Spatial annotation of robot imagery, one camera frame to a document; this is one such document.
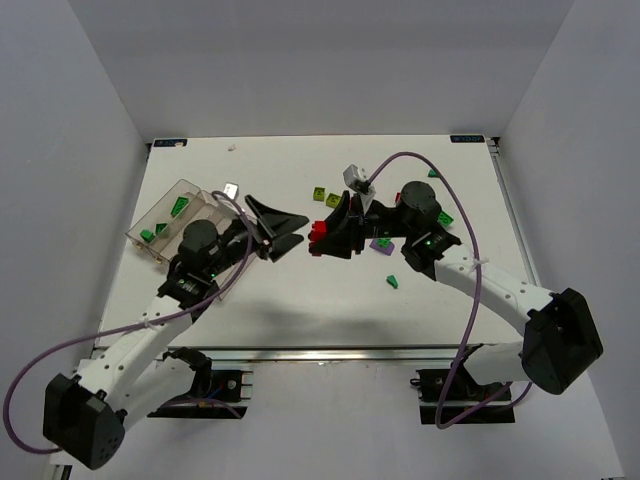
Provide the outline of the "red lego piece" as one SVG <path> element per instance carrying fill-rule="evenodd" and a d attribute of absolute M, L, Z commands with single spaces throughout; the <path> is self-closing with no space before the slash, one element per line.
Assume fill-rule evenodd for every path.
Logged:
<path fill-rule="evenodd" d="M 309 240 L 309 253 L 312 256 L 321 256 L 321 253 L 318 253 L 315 249 L 317 244 L 324 239 L 327 235 L 327 225 L 324 220 L 314 221 L 311 225 L 311 230 L 308 234 Z"/>

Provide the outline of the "long green lego brick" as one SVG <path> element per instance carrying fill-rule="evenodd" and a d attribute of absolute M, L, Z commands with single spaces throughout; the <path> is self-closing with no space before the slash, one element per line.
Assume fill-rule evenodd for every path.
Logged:
<path fill-rule="evenodd" d="M 188 197 L 185 196 L 179 196 L 173 207 L 171 208 L 170 211 L 170 215 L 172 218 L 177 217 L 186 207 L 187 205 L 190 203 L 190 199 Z"/>

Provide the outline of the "green lego piece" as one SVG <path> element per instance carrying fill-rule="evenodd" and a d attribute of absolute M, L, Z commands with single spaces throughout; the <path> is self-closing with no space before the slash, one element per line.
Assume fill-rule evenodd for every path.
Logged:
<path fill-rule="evenodd" d="M 147 229 L 144 229 L 140 232 L 140 237 L 147 243 L 150 243 L 154 240 L 155 234 Z"/>

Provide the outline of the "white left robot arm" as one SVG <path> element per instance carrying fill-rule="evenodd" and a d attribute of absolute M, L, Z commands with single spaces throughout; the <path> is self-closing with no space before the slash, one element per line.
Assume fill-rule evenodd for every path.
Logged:
<path fill-rule="evenodd" d="M 208 399 L 211 360 L 191 348 L 169 351 L 169 344 L 231 287 L 251 255 L 275 262 L 302 242 L 306 216 L 252 196 L 245 203 L 254 216 L 239 213 L 224 230 L 209 219 L 190 222 L 135 328 L 73 376 L 59 374 L 47 385 L 44 436 L 88 469 L 103 467 L 126 431 L 164 404 Z"/>

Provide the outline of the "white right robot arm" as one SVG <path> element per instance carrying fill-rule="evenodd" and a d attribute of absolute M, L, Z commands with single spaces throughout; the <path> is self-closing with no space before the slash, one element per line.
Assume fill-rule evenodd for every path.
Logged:
<path fill-rule="evenodd" d="M 452 287 L 491 310 L 520 341 L 468 350 L 463 372 L 477 385 L 530 381 L 559 395 L 604 352 L 585 297 L 521 281 L 488 262 L 440 223 L 442 208 L 434 190 L 421 181 L 406 184 L 392 207 L 363 205 L 360 194 L 345 192 L 324 220 L 313 223 L 309 251 L 348 259 L 369 240 L 403 240 L 401 254 L 417 273 Z"/>

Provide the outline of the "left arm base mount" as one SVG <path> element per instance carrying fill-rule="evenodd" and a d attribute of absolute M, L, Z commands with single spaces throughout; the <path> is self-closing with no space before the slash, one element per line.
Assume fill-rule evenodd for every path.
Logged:
<path fill-rule="evenodd" d="M 187 367 L 189 389 L 166 401 L 148 418 L 243 419 L 252 398 L 254 372 L 247 364 L 216 363 L 205 353 L 182 347 L 162 354 Z"/>

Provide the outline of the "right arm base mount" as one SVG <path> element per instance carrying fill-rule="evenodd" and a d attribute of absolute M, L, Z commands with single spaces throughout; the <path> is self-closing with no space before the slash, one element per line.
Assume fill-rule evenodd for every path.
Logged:
<path fill-rule="evenodd" d="M 448 373 L 448 369 L 422 369 L 417 370 L 416 376 L 409 380 L 411 387 L 416 390 L 418 395 L 422 425 L 436 424 L 436 407 Z M 494 395 L 501 388 L 501 383 L 479 385 L 461 368 L 456 373 L 449 389 L 442 408 L 441 421 L 443 423 L 449 422 Z M 509 407 L 511 401 L 511 391 L 507 390 L 488 406 L 464 418 L 461 424 L 513 424 L 515 414 L 514 408 Z"/>

